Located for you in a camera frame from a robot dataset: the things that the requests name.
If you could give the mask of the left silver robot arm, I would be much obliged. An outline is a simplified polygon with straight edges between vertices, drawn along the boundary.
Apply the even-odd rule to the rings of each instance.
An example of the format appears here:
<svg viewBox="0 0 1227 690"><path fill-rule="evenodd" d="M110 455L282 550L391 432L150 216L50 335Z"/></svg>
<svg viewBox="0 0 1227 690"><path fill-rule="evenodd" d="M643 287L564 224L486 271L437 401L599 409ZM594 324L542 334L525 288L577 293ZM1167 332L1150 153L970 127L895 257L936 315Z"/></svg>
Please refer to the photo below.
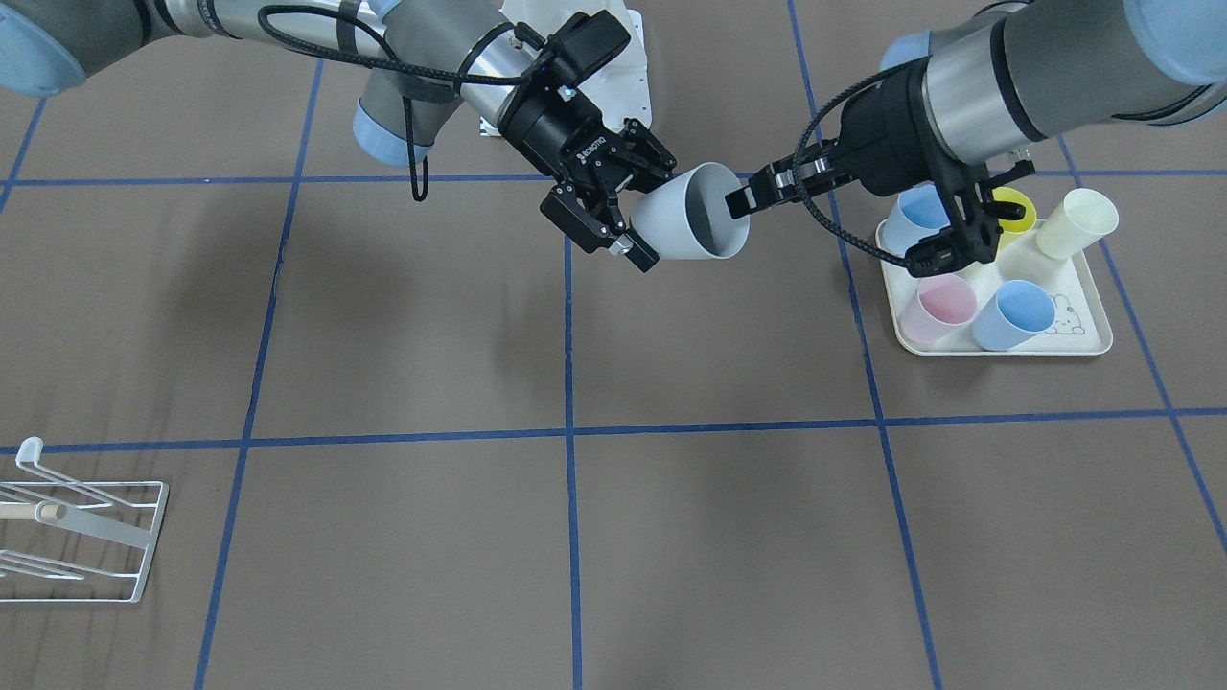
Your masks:
<svg viewBox="0 0 1227 690"><path fill-rule="evenodd" d="M744 219L859 182L890 196L985 187L1000 153L1099 122L1157 122L1225 82L1222 1L1029 1L985 11L832 99L840 131L728 195Z"/></svg>

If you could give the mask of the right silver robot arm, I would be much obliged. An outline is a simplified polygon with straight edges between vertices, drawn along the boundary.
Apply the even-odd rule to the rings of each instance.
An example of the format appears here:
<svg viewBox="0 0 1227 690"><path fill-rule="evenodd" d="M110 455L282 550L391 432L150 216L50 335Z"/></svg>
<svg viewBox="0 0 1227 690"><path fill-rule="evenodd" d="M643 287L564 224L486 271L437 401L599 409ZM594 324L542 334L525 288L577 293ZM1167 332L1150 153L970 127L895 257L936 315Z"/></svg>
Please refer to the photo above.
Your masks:
<svg viewBox="0 0 1227 690"><path fill-rule="evenodd" d="M166 36L225 36L364 68L352 131L407 169L472 106L539 174L541 214L584 252L647 271L680 257L632 223L618 193L656 192L674 153L650 131L647 56L622 1L5 1L2 87L47 98Z"/></svg>

